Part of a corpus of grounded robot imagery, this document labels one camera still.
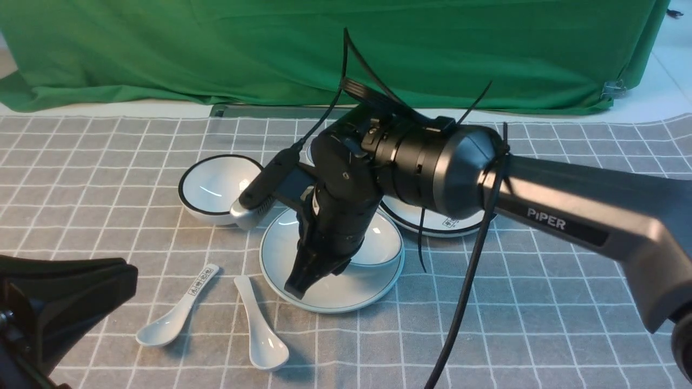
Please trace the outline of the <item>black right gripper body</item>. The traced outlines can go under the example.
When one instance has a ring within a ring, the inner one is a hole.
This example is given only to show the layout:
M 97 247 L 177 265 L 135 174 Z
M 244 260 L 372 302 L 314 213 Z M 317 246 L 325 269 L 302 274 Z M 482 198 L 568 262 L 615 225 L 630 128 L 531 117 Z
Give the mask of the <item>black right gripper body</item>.
M 363 245 L 382 192 L 367 189 L 341 199 L 326 188 L 308 185 L 297 198 L 298 271 L 344 271 Z

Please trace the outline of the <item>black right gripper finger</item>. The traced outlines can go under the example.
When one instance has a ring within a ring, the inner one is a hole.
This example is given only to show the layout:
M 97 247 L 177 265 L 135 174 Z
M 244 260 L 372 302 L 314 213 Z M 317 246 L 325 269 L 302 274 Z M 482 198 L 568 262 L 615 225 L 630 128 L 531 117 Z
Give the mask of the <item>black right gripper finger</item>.
M 305 244 L 297 244 L 297 253 L 284 290 L 301 300 L 306 292 L 338 267 L 338 256 L 329 251 L 316 251 Z

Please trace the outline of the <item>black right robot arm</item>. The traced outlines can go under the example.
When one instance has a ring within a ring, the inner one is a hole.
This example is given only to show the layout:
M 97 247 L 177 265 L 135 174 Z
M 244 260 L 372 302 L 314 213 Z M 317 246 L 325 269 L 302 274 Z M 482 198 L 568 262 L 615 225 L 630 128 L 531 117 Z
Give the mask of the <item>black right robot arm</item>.
M 506 135 L 448 117 L 411 118 L 360 104 L 311 143 L 295 201 L 297 255 L 284 289 L 297 299 L 339 275 L 363 245 L 385 196 L 452 219 L 484 217 L 450 331 L 428 381 L 436 386 L 469 301 L 493 214 L 617 261 L 648 332 L 675 324 L 673 358 L 690 379 L 690 181 L 511 154 Z

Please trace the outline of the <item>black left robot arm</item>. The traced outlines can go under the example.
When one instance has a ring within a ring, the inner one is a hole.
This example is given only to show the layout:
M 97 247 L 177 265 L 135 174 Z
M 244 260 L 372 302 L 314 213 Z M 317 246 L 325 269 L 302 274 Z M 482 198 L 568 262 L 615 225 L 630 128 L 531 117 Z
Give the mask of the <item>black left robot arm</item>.
M 1 387 L 67 388 L 50 374 L 79 340 L 136 294 L 123 258 L 1 256 Z

